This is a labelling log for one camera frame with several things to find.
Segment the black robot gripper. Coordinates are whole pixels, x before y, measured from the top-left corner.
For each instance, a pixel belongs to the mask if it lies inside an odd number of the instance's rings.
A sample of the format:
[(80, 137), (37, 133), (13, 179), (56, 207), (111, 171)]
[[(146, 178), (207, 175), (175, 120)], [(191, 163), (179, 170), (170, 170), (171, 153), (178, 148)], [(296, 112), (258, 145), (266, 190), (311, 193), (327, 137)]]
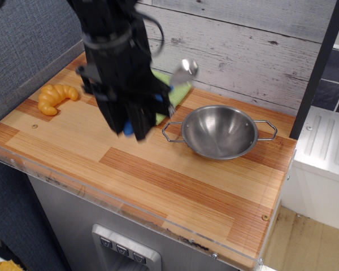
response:
[(170, 87), (151, 71), (151, 51), (144, 33), (117, 37), (83, 35), (87, 64), (78, 67), (84, 90), (95, 96), (109, 127), (136, 140), (146, 138), (156, 113), (171, 116)]

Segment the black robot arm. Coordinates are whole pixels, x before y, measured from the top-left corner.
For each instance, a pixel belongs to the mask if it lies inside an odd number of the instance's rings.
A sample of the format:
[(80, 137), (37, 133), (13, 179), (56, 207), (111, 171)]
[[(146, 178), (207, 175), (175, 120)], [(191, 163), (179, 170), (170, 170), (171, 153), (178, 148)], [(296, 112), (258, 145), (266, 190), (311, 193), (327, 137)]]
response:
[(172, 116), (170, 87), (151, 70), (144, 21), (136, 1), (69, 1), (79, 19), (87, 64), (77, 69), (111, 130), (146, 138), (156, 115)]

